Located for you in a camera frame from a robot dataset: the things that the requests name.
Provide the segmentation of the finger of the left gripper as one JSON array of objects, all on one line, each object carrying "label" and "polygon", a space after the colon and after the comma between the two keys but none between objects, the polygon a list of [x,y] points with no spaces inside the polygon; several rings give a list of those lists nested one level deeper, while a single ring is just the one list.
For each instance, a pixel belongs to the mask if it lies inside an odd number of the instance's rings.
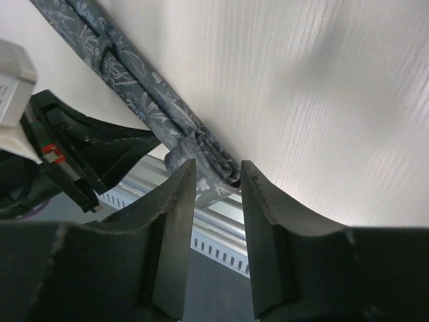
[{"label": "finger of the left gripper", "polygon": [[84,212],[95,211],[99,195],[160,145],[150,130],[85,116],[48,90],[29,100],[28,138],[41,172]]}]

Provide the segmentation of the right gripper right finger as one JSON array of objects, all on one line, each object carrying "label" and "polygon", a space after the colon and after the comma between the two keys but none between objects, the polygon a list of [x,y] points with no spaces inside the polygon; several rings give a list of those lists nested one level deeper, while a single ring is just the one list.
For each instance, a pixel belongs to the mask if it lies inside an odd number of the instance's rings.
[{"label": "right gripper right finger", "polygon": [[349,227],[307,208],[250,161],[241,194],[258,321],[427,321],[428,230]]}]

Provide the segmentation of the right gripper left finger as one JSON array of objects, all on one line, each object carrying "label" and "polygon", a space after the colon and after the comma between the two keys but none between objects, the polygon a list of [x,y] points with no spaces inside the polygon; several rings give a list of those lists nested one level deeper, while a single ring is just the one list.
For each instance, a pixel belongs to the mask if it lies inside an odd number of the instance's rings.
[{"label": "right gripper left finger", "polygon": [[162,253],[110,216],[2,222],[1,320],[181,321],[190,247]]}]

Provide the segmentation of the blue-grey floral tie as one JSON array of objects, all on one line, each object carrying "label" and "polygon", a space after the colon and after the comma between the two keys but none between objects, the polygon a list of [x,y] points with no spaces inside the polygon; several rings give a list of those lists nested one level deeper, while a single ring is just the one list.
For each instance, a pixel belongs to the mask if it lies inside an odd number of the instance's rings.
[{"label": "blue-grey floral tie", "polygon": [[168,174],[187,160],[196,161],[198,208],[239,191],[236,161],[95,1],[33,1],[33,5],[168,149],[164,157]]}]

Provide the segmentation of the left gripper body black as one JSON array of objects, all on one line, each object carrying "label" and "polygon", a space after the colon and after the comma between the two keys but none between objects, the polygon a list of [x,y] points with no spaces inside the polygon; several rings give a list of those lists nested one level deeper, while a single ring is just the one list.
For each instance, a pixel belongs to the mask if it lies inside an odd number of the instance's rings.
[{"label": "left gripper body black", "polygon": [[61,193],[75,204],[73,182],[58,165],[34,161],[1,151],[1,219],[25,216],[37,206]]}]

